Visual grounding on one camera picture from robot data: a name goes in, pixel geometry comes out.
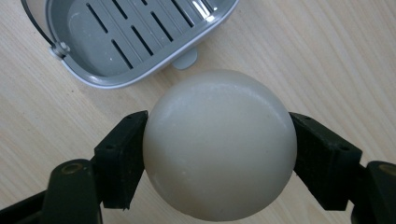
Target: wooden table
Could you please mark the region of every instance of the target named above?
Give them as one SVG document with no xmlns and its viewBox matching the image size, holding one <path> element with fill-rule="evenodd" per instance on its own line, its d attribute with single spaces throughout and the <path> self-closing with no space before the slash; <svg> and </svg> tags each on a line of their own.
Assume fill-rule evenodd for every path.
<svg viewBox="0 0 396 224">
<path fill-rule="evenodd" d="M 289 111 L 323 123 L 364 152 L 396 162 L 396 1 L 242 0 L 199 47 L 191 68 L 168 66 L 113 91 L 86 86 L 48 52 L 20 0 L 0 1 L 0 209 L 46 188 L 50 171 L 92 149 L 126 115 L 148 110 L 180 80 L 214 68 L 268 86 Z M 230 223 L 348 223 L 320 208 L 293 175 L 259 214 Z M 105 223 L 203 223 L 167 205 L 146 174 L 129 211 Z"/>
</svg>

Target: white ball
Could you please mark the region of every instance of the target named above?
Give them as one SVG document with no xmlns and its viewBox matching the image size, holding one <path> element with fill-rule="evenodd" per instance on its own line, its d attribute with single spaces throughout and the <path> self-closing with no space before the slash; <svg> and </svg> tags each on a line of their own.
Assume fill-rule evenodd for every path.
<svg viewBox="0 0 396 224">
<path fill-rule="evenodd" d="M 288 110 L 265 86 L 217 70 L 176 84 L 144 135 L 151 184 L 180 212 L 208 221 L 251 216 L 288 183 L 297 141 Z"/>
</svg>

